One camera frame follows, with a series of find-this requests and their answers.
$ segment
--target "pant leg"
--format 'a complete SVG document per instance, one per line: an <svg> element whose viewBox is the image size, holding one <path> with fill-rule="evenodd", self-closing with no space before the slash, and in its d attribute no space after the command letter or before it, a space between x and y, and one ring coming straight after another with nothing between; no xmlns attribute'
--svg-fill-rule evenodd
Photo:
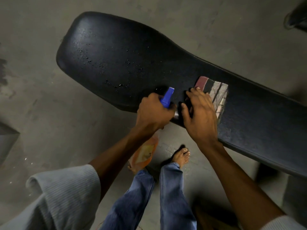
<svg viewBox="0 0 307 230"><path fill-rule="evenodd" d="M162 167L161 230L196 230L196 219L183 195L183 173L175 162Z"/></svg>
<svg viewBox="0 0 307 230"><path fill-rule="evenodd" d="M135 230L151 196L154 179L146 170L140 170L129 190L112 206L100 230Z"/></svg>

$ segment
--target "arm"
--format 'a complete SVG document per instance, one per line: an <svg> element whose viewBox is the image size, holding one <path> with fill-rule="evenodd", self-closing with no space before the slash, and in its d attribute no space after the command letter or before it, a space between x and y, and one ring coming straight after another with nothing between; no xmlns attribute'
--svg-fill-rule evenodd
<svg viewBox="0 0 307 230"><path fill-rule="evenodd" d="M97 156L89 164L96 170L101 185L100 200L133 153L158 129L174 117L176 106L166 109L156 93L142 99L135 127L114 146Z"/></svg>
<svg viewBox="0 0 307 230"><path fill-rule="evenodd" d="M187 96L194 114L191 118L187 106L182 104L184 125L220 179L243 229L259 230L271 220L284 215L218 142L216 113L209 94L192 88L191 92L187 91Z"/></svg>

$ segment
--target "forearm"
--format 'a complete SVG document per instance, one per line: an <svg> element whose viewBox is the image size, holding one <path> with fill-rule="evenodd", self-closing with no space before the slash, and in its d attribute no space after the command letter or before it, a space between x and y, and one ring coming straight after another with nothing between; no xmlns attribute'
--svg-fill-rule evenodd
<svg viewBox="0 0 307 230"><path fill-rule="evenodd" d="M213 147L199 145L215 170L234 212L245 230L259 230L282 210L232 160L221 143Z"/></svg>
<svg viewBox="0 0 307 230"><path fill-rule="evenodd" d="M134 127L128 135L89 163L94 167L100 179L100 200L105 196L128 159L152 136L151 132L142 127Z"/></svg>

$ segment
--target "blue jeans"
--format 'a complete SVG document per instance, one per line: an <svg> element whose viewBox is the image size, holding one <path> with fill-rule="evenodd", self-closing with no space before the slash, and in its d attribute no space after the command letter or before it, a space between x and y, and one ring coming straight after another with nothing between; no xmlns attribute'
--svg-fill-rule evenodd
<svg viewBox="0 0 307 230"><path fill-rule="evenodd" d="M175 162L160 173L161 230L196 230L196 219L183 196L183 173ZM129 190L113 205L100 230L135 230L154 186L153 177L140 170Z"/></svg>

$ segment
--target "person's right hand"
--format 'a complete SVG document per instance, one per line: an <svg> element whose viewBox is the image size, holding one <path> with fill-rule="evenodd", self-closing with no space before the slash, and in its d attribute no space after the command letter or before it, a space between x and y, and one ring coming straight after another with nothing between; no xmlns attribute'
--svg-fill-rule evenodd
<svg viewBox="0 0 307 230"><path fill-rule="evenodd" d="M217 119L215 109L208 93L199 87L186 92L193 106L193 117L190 117L188 107L182 103L183 123L191 138L202 146L217 143Z"/></svg>

